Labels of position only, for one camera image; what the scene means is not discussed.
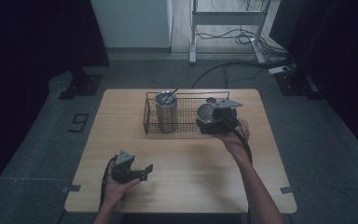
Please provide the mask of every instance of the cup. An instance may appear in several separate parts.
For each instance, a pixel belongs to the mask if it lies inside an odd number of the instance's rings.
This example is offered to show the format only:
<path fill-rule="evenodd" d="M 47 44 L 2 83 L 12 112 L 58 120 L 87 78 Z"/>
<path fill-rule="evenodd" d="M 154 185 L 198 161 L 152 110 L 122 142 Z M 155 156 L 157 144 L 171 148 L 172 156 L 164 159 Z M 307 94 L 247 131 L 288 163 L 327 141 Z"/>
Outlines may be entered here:
<path fill-rule="evenodd" d="M 156 95 L 158 127 L 163 133 L 172 133 L 178 127 L 178 107 L 175 93 L 162 91 Z"/>

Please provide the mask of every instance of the black tape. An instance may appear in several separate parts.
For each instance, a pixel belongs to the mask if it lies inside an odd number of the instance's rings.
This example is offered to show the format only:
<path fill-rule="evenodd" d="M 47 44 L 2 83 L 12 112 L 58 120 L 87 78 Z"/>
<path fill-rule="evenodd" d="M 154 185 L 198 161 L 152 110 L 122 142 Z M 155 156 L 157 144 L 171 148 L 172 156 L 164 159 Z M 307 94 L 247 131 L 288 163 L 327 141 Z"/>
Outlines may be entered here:
<path fill-rule="evenodd" d="M 81 185 L 72 185 L 69 187 L 69 191 L 80 191 Z"/>
<path fill-rule="evenodd" d="M 282 194 L 287 194 L 287 193 L 293 193 L 293 188 L 292 187 L 285 187 L 285 188 L 281 188 L 281 193 Z"/>

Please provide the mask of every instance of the person's right hand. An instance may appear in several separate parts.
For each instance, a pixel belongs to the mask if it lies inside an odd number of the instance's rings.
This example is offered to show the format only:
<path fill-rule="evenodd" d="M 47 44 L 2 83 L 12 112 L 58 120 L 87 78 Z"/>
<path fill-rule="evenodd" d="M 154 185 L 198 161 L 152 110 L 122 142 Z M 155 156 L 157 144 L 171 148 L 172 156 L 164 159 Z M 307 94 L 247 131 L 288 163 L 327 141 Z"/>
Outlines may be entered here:
<path fill-rule="evenodd" d="M 246 139 L 246 142 L 249 139 L 249 124 L 246 119 L 238 119 L 239 126 L 237 131 Z M 234 159 L 248 159 L 248 155 L 243 147 L 243 144 L 235 133 L 222 133 L 222 134 L 213 134 L 215 138 L 220 139 L 227 149 L 227 151 L 234 157 Z"/>

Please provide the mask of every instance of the human hand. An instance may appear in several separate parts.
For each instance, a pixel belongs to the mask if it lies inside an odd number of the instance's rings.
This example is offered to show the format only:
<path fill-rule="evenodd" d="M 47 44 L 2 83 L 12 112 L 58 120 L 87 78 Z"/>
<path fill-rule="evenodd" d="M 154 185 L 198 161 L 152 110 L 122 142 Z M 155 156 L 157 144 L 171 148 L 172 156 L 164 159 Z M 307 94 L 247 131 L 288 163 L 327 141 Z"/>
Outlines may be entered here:
<path fill-rule="evenodd" d="M 125 192 L 133 186 L 139 184 L 140 179 L 133 179 L 132 181 L 120 184 L 112 178 L 112 169 L 114 161 L 109 164 L 108 177 L 106 178 L 106 184 L 104 189 L 103 204 L 116 206 L 118 202 L 123 198 Z"/>
<path fill-rule="evenodd" d="M 246 119 L 238 119 L 238 122 L 239 126 L 237 127 L 237 131 L 247 142 L 250 135 L 248 121 Z M 213 134 L 212 136 L 220 139 L 225 144 L 227 151 L 234 157 L 234 159 L 248 158 L 240 138 L 235 135 L 235 133 Z"/>

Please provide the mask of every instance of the power strip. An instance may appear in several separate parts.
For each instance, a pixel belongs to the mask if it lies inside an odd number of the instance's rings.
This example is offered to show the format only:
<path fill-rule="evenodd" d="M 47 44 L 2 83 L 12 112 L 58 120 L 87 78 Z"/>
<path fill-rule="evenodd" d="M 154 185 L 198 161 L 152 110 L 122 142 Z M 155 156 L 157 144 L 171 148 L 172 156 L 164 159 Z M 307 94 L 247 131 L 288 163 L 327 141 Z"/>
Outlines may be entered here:
<path fill-rule="evenodd" d="M 268 70 L 268 73 L 270 75 L 275 75 L 275 74 L 279 74 L 279 73 L 290 73 L 290 68 L 288 66 L 282 66 L 282 67 L 276 67 L 276 68 L 271 68 Z"/>

